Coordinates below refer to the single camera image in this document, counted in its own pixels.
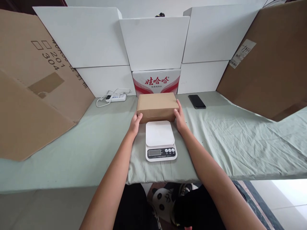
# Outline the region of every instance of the digital scale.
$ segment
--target digital scale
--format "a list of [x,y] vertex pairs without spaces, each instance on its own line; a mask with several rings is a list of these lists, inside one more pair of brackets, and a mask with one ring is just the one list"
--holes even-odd
[[169,121],[151,121],[146,124],[146,159],[152,161],[175,160],[177,150]]

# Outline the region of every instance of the cable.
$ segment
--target cable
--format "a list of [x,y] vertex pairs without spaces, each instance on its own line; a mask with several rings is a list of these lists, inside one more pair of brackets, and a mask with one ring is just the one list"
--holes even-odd
[[114,94],[111,95],[111,97],[116,96],[116,95],[120,95],[120,94],[129,94],[129,93],[131,92],[131,89],[124,89],[124,90],[129,90],[129,92],[122,92],[122,93],[119,94],[119,93],[116,92],[118,89],[123,89],[123,88],[117,88],[115,91],[108,90],[108,92],[106,93],[106,95],[104,95],[103,97],[99,98],[99,99],[96,101],[96,106],[97,106],[98,108],[100,108],[100,107],[106,106],[106,105],[108,105],[108,104],[111,103],[111,100],[110,100],[108,104],[105,104],[105,105],[102,105],[102,106],[98,106],[98,101],[102,101],[105,97],[107,97],[107,96],[109,95],[109,92],[113,92],[113,93],[114,93]]

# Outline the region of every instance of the cardboard box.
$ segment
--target cardboard box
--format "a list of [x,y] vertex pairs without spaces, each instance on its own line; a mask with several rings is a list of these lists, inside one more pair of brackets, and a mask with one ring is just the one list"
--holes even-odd
[[115,7],[33,7],[74,68],[129,65]]
[[133,71],[132,77],[137,96],[170,92],[177,94],[180,69]]
[[173,93],[141,94],[138,98],[137,113],[143,114],[141,124],[149,121],[174,121],[174,109],[179,109]]
[[263,3],[192,7],[182,63],[230,60]]
[[108,90],[130,89],[127,95],[136,95],[131,70],[128,65],[76,68],[95,97],[103,97]]
[[131,71],[180,68],[190,17],[121,19]]
[[228,61],[182,64],[178,94],[215,91],[227,64]]
[[94,99],[35,15],[0,10],[0,158],[22,161],[75,126]]
[[261,9],[217,91],[274,121],[307,106],[306,12],[306,0]]

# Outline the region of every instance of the smartphone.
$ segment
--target smartphone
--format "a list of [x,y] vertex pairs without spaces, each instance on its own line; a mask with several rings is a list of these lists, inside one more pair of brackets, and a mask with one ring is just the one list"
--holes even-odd
[[206,106],[205,104],[202,102],[202,100],[199,98],[198,95],[189,95],[188,96],[190,101],[192,102],[194,108],[196,109],[205,109]]

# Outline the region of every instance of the red logo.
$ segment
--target red logo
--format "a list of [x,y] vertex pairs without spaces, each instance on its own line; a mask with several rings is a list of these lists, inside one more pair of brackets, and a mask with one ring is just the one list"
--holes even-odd
[[160,80],[159,77],[157,77],[156,80],[153,80],[152,77],[150,77],[150,79],[147,79],[145,81],[146,85],[153,85],[154,83],[156,83],[156,85],[159,85],[159,82],[163,82],[164,84],[166,84],[169,80],[167,79],[168,77],[165,77],[163,80]]

